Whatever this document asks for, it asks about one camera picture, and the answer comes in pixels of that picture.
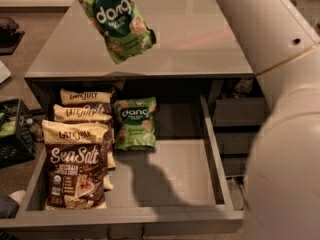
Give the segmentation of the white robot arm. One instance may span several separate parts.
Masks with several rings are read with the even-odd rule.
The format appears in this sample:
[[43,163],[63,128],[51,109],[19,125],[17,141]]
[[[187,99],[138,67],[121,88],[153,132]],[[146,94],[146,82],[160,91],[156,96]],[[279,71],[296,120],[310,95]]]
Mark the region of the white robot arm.
[[137,0],[152,75],[254,75],[271,110],[250,150],[246,240],[320,240],[320,37],[290,0]]

